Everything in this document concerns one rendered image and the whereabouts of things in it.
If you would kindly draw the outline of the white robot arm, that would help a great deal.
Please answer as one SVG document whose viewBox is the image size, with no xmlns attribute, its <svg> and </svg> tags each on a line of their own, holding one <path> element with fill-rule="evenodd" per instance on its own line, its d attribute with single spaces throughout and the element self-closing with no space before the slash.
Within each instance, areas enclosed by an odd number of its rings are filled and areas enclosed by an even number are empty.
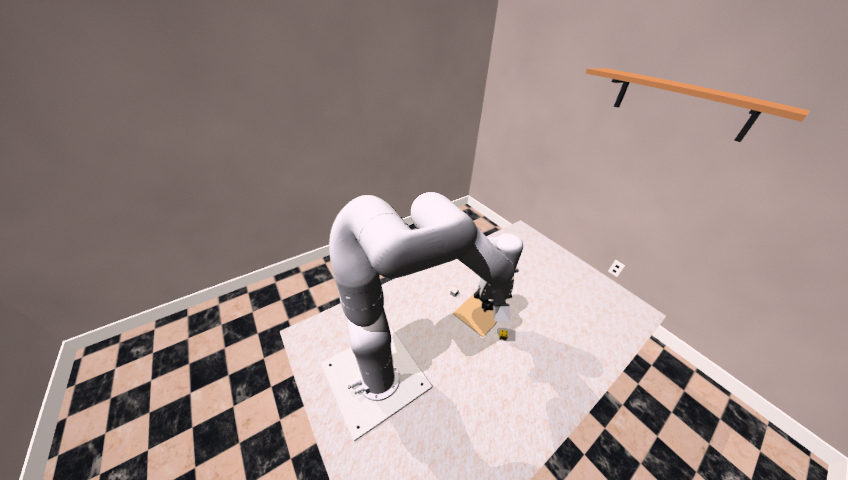
<svg viewBox="0 0 848 480">
<path fill-rule="evenodd" d="M 439 193 L 418 196 L 411 219 L 416 230 L 387 202 L 364 195 L 341 210 L 330 233 L 333 276 L 360 370 L 347 387 L 358 385 L 354 394 L 361 392 L 373 401 L 389 398 L 400 381 L 380 275 L 399 278 L 456 259 L 493 286 L 505 285 L 519 272 L 516 267 L 523 251 L 519 237 L 487 238 L 465 212 Z"/>
</svg>

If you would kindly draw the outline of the tan flat mat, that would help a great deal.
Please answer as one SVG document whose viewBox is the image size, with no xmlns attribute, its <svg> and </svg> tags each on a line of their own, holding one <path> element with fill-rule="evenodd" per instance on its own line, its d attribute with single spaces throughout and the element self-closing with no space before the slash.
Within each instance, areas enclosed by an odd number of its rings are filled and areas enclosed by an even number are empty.
<svg viewBox="0 0 848 480">
<path fill-rule="evenodd" d="M 496 321 L 493 319 L 493 310 L 484 312 L 481 304 L 482 302 L 472 295 L 453 314 L 484 337 L 496 324 Z"/>
</svg>

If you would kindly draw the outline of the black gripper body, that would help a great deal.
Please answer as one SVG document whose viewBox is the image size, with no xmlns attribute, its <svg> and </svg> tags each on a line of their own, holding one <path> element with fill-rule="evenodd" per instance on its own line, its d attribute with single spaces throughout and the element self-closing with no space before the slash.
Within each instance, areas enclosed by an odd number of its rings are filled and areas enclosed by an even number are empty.
<svg viewBox="0 0 848 480">
<path fill-rule="evenodd" d="M 477 289 L 479 289 L 479 286 L 481 287 L 479 295 L 480 295 L 480 298 L 484 299 L 484 300 L 494 300 L 493 296 L 492 296 L 493 295 L 492 289 L 502 289 L 504 298 L 508 299 L 511 296 L 511 293 L 512 293 L 512 290 L 513 290 L 513 285 L 514 285 L 514 276 L 508 282 L 508 284 L 505 284 L 503 286 L 493 286 L 493 285 L 489 284 L 488 282 L 486 282 L 485 280 L 483 280 L 482 278 L 480 278 Z"/>
</svg>

